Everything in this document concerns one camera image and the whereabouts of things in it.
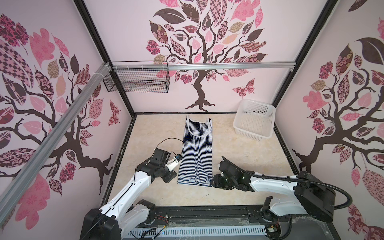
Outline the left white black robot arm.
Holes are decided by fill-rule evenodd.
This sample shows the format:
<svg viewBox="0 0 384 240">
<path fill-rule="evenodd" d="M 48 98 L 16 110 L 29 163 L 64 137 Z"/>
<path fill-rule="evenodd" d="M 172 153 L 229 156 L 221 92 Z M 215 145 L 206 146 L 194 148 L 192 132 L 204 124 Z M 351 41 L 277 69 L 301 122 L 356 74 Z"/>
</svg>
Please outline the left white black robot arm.
<svg viewBox="0 0 384 240">
<path fill-rule="evenodd" d="M 166 183 L 176 177 L 174 171 L 181 161 L 173 158 L 170 163 L 153 164 L 150 160 L 139 164 L 126 186 L 107 204 L 91 209 L 85 216 L 81 240 L 121 240 L 149 217 L 154 204 L 143 201 L 133 206 L 140 194 L 156 178 Z"/>
</svg>

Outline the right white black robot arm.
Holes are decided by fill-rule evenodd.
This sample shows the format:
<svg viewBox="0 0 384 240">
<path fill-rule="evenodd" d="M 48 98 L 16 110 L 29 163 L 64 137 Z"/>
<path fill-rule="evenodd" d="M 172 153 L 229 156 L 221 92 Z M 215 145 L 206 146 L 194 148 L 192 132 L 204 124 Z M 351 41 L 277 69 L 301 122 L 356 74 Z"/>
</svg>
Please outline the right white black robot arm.
<svg viewBox="0 0 384 240">
<path fill-rule="evenodd" d="M 219 163 L 219 171 L 211 180 L 214 188 L 276 194 L 266 197 L 260 209 L 265 221 L 276 222 L 288 215 L 308 215 L 325 223 L 334 219 L 335 191 L 311 174 L 268 176 L 245 171 L 226 158 Z"/>
</svg>

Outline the blue white striped tank top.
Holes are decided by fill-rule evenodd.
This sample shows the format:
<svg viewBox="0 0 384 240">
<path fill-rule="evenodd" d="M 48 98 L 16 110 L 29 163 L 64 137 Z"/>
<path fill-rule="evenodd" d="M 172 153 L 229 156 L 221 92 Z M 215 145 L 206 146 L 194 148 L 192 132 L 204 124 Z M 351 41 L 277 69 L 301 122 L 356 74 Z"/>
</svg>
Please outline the blue white striped tank top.
<svg viewBox="0 0 384 240">
<path fill-rule="evenodd" d="M 178 184 L 210 187 L 213 178 L 213 123 L 196 122 L 186 117 L 184 149 Z"/>
</svg>

